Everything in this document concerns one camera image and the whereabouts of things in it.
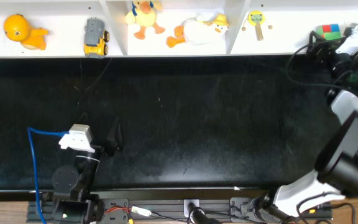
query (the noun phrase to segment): duck beak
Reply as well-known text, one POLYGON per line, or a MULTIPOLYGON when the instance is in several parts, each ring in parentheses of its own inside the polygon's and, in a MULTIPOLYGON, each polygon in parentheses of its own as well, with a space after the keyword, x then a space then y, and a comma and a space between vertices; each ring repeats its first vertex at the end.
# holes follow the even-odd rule
POLYGON ((152 10, 152 8, 150 7, 150 2, 149 1, 144 1, 140 4, 140 10, 144 13, 144 14, 148 14, 150 13, 150 11, 152 10))

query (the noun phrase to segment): toy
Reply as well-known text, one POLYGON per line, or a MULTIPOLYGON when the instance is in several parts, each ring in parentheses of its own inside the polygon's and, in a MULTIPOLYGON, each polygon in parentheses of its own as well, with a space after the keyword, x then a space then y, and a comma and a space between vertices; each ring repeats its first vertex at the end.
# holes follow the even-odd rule
POLYGON ((176 44, 188 43, 191 45, 201 45, 214 42, 226 33, 229 23, 226 16, 218 14, 214 21, 205 22, 203 16, 196 19, 186 20, 182 26, 175 28, 175 37, 168 37, 167 45, 172 48, 176 44))
POLYGON ((90 58, 104 58, 108 53, 107 42, 110 34, 104 29, 104 22, 100 19, 88 19, 85 26, 84 51, 90 58))
POLYGON ((338 24, 319 26, 316 33, 324 37, 326 40, 335 40, 342 37, 338 24))
POLYGON ((44 35, 48 34, 48 30, 33 28, 24 16, 20 14, 11 15, 6 18, 4 30, 7 38, 20 42, 27 49, 45 50, 47 47, 44 35))
POLYGON ((244 25, 242 26, 242 31, 246 30, 246 22, 249 22, 249 24, 253 25, 255 27, 256 31, 256 37, 258 41, 261 41, 264 39, 264 36, 262 34, 262 28, 260 25, 262 25, 265 21, 265 15, 260 11, 253 11, 248 14, 248 19, 244 21, 244 25))
POLYGON ((156 34, 162 34, 165 28, 158 26, 155 22, 157 20, 156 10, 162 10, 162 5, 158 1, 134 1, 132 2, 132 11, 125 17, 125 22, 128 25, 140 25, 140 31, 134 35, 136 38, 145 39, 145 31, 148 27, 154 27, 156 34))

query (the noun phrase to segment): green block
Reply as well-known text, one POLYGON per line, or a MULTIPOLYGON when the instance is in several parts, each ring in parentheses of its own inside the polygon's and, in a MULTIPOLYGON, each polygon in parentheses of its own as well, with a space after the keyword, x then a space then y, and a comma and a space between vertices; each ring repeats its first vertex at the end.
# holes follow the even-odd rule
POLYGON ((342 37, 340 32, 324 33, 326 40, 336 40, 342 37))
POLYGON ((318 29, 316 30, 316 33, 323 35, 323 27, 319 26, 318 29))

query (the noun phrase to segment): red block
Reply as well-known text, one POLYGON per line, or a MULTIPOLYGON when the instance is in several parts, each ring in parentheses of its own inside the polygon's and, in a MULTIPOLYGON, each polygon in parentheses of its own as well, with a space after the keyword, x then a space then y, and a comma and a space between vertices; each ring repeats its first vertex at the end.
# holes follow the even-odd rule
POLYGON ((324 25, 323 32, 331 32, 331 25, 324 25))

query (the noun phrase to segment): scratch on table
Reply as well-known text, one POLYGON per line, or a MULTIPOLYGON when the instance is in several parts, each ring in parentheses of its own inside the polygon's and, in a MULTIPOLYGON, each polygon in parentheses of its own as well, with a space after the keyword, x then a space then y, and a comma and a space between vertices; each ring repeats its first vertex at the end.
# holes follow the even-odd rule
POLYGON ((290 151, 291 155, 293 156, 293 152, 292 152, 290 146, 288 145, 288 143, 285 143, 285 145, 287 146, 287 149, 290 151))

